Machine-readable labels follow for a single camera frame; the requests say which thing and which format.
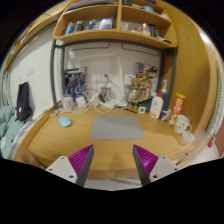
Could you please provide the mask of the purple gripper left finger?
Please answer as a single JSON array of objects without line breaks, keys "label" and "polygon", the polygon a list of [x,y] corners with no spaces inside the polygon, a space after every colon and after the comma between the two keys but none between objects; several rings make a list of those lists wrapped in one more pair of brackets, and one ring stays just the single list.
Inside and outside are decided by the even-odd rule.
[{"label": "purple gripper left finger", "polygon": [[91,144],[74,154],[58,157],[47,171],[65,180],[83,187],[94,156],[94,145]]}]

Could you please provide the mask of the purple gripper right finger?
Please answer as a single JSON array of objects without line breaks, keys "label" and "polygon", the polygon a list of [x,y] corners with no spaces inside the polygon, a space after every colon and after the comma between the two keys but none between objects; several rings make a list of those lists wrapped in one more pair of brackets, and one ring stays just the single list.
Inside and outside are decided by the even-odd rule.
[{"label": "purple gripper right finger", "polygon": [[132,154],[143,186],[179,170],[167,156],[158,157],[138,145],[133,145]]}]

